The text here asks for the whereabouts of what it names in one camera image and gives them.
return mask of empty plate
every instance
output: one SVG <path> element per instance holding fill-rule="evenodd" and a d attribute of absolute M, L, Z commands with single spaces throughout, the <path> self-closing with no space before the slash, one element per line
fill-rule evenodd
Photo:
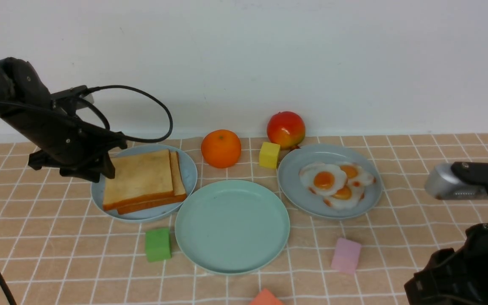
<path fill-rule="evenodd" d="M 256 183 L 225 180 L 188 197 L 176 216 L 186 257 L 215 274 L 238 275 L 269 264 L 289 237 L 289 215 L 277 195 Z"/>
<path fill-rule="evenodd" d="M 300 182 L 300 169 L 313 162 L 323 162 L 325 164 L 355 162 L 374 175 L 376 183 L 365 187 L 364 199 L 354 208 L 335 210 L 325 205 L 322 197 L 312 194 Z M 329 144 L 306 145 L 291 151 L 280 162 L 277 177 L 281 191 L 293 205 L 313 216 L 336 220 L 354 218 L 368 212 L 380 200 L 383 187 L 380 174 L 372 162 L 348 147 Z"/>
<path fill-rule="evenodd" d="M 150 144 L 141 145 L 137 147 L 131 147 L 122 150 L 117 156 L 125 157 L 132 155 L 140 155 L 151 153 L 152 151 L 159 151 L 163 149 L 168 149 L 171 151 L 178 151 L 178 159 L 180 162 L 180 175 L 182 175 L 182 182 L 184 182 L 184 187 L 186 188 L 187 195 L 191 195 L 195 186 L 197 185 L 197 166 L 193 159 L 186 154 L 184 151 L 167 145 L 161 144 Z M 155 220 L 160 220 L 169 216 L 174 211 L 178 210 L 181 202 L 171 203 L 170 205 L 164 205 L 159 207 L 153 207 L 146 210 L 141 210 L 129 214 L 120 215 L 116 210 L 105 211 L 103 210 L 103 197 L 105 194 L 105 176 L 101 175 L 99 183 L 92 183 L 91 185 L 91 196 L 93 197 L 93 203 L 99 208 L 103 213 L 120 220 L 122 222 L 154 222 Z"/>

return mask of teal plate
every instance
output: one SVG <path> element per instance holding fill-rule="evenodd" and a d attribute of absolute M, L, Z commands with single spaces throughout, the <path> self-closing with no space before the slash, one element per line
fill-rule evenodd
<path fill-rule="evenodd" d="M 269 264 L 289 237 L 289 215 L 277 195 L 244 180 L 207 185 L 184 201 L 176 241 L 192 262 L 215 274 L 238 275 Z"/>
<path fill-rule="evenodd" d="M 180 165 L 180 175 L 182 175 L 182 182 L 186 188 L 187 195 L 191 195 L 197 184 L 197 166 L 193 159 L 183 152 L 182 150 L 161 144 L 150 144 L 150 145 L 140 145 L 120 151 L 117 155 L 118 157 L 132 156 L 151 153 L 152 151 L 158 151 L 168 149 L 170 151 L 178 151 L 178 164 Z M 130 223 L 141 223 L 141 222 L 155 222 L 169 216 L 170 214 L 176 212 L 178 208 L 182 205 L 181 202 L 171 203 L 170 205 L 164 205 L 159 207 L 153 207 L 146 210 L 141 210 L 129 214 L 120 215 L 116 210 L 104 211 L 103 210 L 103 197 L 105 194 L 105 176 L 101 175 L 99 183 L 91 184 L 91 197 L 93 198 L 93 203 L 95 206 L 101 210 L 101 212 L 117 219 L 121 222 Z"/>

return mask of grid pattern mat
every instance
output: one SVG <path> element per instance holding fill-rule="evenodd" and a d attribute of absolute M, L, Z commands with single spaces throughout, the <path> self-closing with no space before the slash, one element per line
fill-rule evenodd
<path fill-rule="evenodd" d="M 488 222 L 488 201 L 439 201 L 423 189 L 436 164 L 488 162 L 488 134 L 306 138 L 303 144 L 352 147 L 382 175 L 385 191 L 378 206 L 344 222 L 312 218 L 288 203 L 276 171 L 258 166 L 266 139 L 242 139 L 238 164 L 223 170 L 202 162 L 201 140 L 164 142 L 193 158 L 198 187 L 249 180 L 286 205 L 291 234 L 273 263 L 244 276 L 208 274 L 178 248 L 176 215 L 151 224 L 115 222 L 93 206 L 89 183 L 62 178 L 53 169 L 27 168 L 32 144 L 0 144 L 0 269 L 17 302 L 244 305 L 267 288 L 287 305 L 406 305 L 403 284 L 413 272 L 437 249 L 460 247 L 467 227 Z M 142 233 L 157 227 L 172 228 L 173 257 L 148 263 Z M 339 237 L 363 245 L 355 276 L 330 268 Z M 0 289 L 0 304 L 5 303 Z"/>

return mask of bread slice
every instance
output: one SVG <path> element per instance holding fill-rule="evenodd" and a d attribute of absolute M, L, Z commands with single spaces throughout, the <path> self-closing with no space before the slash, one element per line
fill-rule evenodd
<path fill-rule="evenodd" d="M 169 205 L 171 203 L 184 201 L 184 199 L 186 199 L 188 195 L 186 194 L 186 187 L 184 187 L 182 175 L 180 174 L 180 164 L 177 151 L 171 151 L 171 174 L 172 186 L 175 190 L 174 196 L 120 207 L 118 208 L 118 214 L 128 214 L 140 210 L 145 210 L 147 208 Z"/>
<path fill-rule="evenodd" d="M 174 196 L 168 149 L 112 159 L 114 179 L 105 180 L 103 210 Z"/>

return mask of orange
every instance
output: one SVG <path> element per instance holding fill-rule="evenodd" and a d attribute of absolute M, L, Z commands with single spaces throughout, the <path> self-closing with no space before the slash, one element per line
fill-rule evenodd
<path fill-rule="evenodd" d="M 213 131 L 203 139 L 201 153 L 205 161 L 217 168 L 233 166 L 240 158 L 240 139 L 230 130 Z"/>

